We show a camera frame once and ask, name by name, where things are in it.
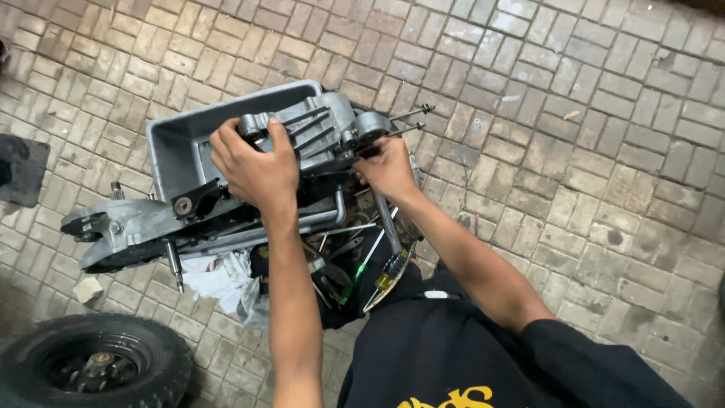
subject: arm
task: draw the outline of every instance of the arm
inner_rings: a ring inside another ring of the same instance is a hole
[[[517,334],[534,320],[555,319],[516,268],[448,218],[417,188],[405,142],[381,139],[380,143],[381,155],[361,159],[355,170],[418,226],[478,307]]]
[[[275,407],[320,408],[322,324],[297,218],[299,169],[287,132],[276,119],[267,129],[274,151],[260,153],[226,121],[210,137],[212,161],[229,192],[259,208],[270,250],[270,352]]]

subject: black rubber mat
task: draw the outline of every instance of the black rubber mat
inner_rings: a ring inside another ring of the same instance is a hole
[[[35,207],[50,145],[0,134],[0,201]]]

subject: person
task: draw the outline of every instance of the person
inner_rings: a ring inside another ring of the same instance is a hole
[[[298,231],[299,169],[284,126],[273,152],[235,132],[212,136],[214,164],[233,195],[260,210],[269,237],[274,407],[322,407],[323,333]],[[361,181],[398,206],[440,255],[462,295],[413,296],[377,306],[357,338],[338,407],[689,407],[633,349],[597,344],[556,320],[502,256],[418,189],[401,139],[354,164]]]

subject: black t-shirt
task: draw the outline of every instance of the black t-shirt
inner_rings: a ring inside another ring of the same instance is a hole
[[[690,407],[631,348],[555,320],[510,335],[466,301],[399,301],[355,343],[338,407]]]

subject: white rag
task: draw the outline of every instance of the white rag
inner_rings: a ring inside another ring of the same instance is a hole
[[[181,266],[185,272],[184,283],[196,291],[194,300],[199,296],[217,298],[219,306],[227,314],[236,312],[242,294],[256,283],[251,278],[249,249],[186,259]]]

